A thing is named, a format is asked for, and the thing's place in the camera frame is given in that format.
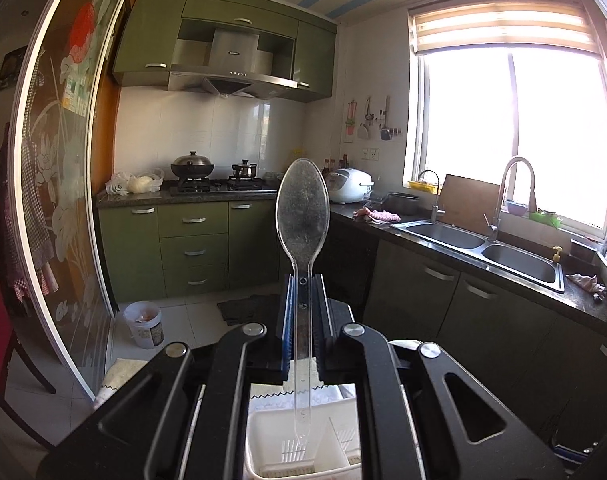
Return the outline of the clear plastic spoon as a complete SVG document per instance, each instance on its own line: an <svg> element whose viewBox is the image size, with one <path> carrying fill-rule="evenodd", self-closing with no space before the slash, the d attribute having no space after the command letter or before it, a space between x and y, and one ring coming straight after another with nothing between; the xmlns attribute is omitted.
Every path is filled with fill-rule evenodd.
<svg viewBox="0 0 607 480"><path fill-rule="evenodd" d="M276 200L276 231L290 261L286 316L289 378L294 386L294 435L300 448L312 425L313 266L328 231L327 188L317 165L295 160L282 178Z"/></svg>

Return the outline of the hanging kitchen utensils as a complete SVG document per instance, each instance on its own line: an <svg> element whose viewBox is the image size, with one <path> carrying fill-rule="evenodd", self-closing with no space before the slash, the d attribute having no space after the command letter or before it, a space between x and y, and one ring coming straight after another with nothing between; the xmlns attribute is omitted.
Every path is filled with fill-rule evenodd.
<svg viewBox="0 0 607 480"><path fill-rule="evenodd" d="M389 113L391 108L391 98L386 96L384 107L374 113L372 107L372 98L366 99L363 113L358 114L358 103L351 100L346 106L346 116L343 122L343 141L351 143L355 139L391 141L401 136L402 128L392 127L389 124Z"/></svg>

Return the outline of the white plastic bucket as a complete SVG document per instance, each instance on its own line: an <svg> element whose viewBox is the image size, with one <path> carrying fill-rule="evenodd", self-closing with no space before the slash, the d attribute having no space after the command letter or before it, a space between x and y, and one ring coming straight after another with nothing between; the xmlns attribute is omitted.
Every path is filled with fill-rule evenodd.
<svg viewBox="0 0 607 480"><path fill-rule="evenodd" d="M123 311L123 318L135 343L143 349L154 349L164 339L161 309L152 301L136 301Z"/></svg>

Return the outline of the dark lower cabinets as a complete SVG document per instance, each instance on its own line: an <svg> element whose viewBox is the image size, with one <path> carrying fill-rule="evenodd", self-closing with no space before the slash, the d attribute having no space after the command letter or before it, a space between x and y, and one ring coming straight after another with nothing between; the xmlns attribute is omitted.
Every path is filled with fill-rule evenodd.
<svg viewBox="0 0 607 480"><path fill-rule="evenodd" d="M582 451L607 429L607 300L553 292L335 207L315 265L329 297L389 339L433 341L541 439Z"/></svg>

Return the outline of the green lower cabinets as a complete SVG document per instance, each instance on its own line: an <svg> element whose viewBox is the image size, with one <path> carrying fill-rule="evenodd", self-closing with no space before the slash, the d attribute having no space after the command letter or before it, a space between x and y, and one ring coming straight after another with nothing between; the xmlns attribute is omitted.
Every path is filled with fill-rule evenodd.
<svg viewBox="0 0 607 480"><path fill-rule="evenodd" d="M100 207L114 300L189 297L276 282L274 214L273 198Z"/></svg>

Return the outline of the stainless double sink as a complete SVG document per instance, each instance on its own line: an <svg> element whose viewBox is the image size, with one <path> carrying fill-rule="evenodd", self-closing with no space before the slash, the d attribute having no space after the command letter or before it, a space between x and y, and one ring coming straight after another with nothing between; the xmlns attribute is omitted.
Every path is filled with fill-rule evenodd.
<svg viewBox="0 0 607 480"><path fill-rule="evenodd" d="M486 237L457 226L428 220L393 223L392 228L453 249L486 266L495 266L553 292L565 292L561 265L524 249L502 242L489 242Z"/></svg>

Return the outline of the small chrome faucet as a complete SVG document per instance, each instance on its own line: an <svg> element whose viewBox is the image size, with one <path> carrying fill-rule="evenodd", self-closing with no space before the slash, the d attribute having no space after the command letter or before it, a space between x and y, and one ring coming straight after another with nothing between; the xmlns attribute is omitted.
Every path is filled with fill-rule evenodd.
<svg viewBox="0 0 607 480"><path fill-rule="evenodd" d="M437 180L436 191L433 192L433 204L431 205L431 210L430 210L430 222L436 223L439 214L443 214L443 210L439 209L439 196L440 196L440 190L441 190L441 180L440 180L439 174L437 174L436 171L433 171L431 169L424 169L423 171L421 171L417 176L417 180L418 181L422 180L422 177L424 177L426 174L432 174L433 177L435 177Z"/></svg>

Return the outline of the dark metal pot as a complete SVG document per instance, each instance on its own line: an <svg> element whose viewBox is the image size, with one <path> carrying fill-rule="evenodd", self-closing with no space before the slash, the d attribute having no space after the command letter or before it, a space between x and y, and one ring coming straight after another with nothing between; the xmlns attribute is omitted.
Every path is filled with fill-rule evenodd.
<svg viewBox="0 0 607 480"><path fill-rule="evenodd" d="M419 210L419 197L403 192L390 192L383 203L384 210L399 216L414 216Z"/></svg>

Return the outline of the tall chrome faucet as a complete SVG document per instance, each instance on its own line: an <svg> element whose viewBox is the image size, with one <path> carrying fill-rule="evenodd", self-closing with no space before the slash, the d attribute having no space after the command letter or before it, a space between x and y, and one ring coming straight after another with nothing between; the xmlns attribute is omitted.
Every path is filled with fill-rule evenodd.
<svg viewBox="0 0 607 480"><path fill-rule="evenodd" d="M530 172L530 188L529 188L529 202L527 213L538 211L537 196L535 195L535 170L533 170L531 162L523 156L513 156L509 159L503 172L502 181L499 188L499 194L497 194L497 202L495 203L492 220L489 220L487 215L484 214L483 218L486 220L487 227L489 229L489 242L495 242L499 236L501 226L501 212L504 204L506 182L509 176L509 170L516 166L519 162L522 162L527 166Z"/></svg>

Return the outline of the white plastic bag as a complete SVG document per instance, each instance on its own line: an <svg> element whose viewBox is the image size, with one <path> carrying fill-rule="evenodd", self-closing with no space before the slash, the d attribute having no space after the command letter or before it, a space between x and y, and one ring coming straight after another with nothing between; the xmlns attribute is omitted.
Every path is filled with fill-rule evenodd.
<svg viewBox="0 0 607 480"><path fill-rule="evenodd" d="M106 183L108 195L127 196L128 194L145 194L159 192L164 180L161 168L143 172L143 174L127 174L119 171Z"/></svg>

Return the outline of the white rice cooker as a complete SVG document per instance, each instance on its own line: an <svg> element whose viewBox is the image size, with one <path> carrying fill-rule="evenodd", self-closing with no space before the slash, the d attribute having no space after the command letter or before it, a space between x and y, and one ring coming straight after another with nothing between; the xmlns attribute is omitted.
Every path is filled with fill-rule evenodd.
<svg viewBox="0 0 607 480"><path fill-rule="evenodd" d="M372 192L374 181L365 171L340 168L325 177L329 200L334 204L363 203Z"/></svg>

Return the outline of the small steel pot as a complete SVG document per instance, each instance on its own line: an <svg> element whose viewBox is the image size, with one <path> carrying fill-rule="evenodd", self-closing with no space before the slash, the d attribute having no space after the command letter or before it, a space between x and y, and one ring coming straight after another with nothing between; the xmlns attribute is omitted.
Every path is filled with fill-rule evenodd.
<svg viewBox="0 0 607 480"><path fill-rule="evenodd" d="M243 159L239 164L233 164L232 169L234 179L256 179L256 163L249 162L248 159Z"/></svg>

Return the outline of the glass sliding door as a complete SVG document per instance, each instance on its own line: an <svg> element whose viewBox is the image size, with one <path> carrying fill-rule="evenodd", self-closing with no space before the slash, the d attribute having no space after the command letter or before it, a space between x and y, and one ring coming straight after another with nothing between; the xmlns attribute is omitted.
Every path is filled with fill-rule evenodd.
<svg viewBox="0 0 607 480"><path fill-rule="evenodd" d="M126 0L47 0L26 47L7 145L18 291L61 364L96 396L113 308L92 193L96 103Z"/></svg>

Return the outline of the green upper cabinets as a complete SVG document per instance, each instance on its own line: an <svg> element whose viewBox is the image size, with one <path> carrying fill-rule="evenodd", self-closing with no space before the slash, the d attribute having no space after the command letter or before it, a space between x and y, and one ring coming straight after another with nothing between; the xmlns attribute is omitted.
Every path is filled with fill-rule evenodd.
<svg viewBox="0 0 607 480"><path fill-rule="evenodd" d="M294 43L290 75L298 88L276 98L312 102L332 95L336 25L275 0L136 0L113 75L123 87L170 90L177 41L210 42L219 27L265 32Z"/></svg>

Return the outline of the window blind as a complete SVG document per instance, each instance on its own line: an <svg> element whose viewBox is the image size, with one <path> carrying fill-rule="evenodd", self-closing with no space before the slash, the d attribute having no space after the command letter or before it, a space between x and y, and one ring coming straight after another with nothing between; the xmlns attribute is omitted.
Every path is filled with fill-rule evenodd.
<svg viewBox="0 0 607 480"><path fill-rule="evenodd" d="M580 0L463 0L412 13L409 27L415 54L514 46L599 54Z"/></svg>

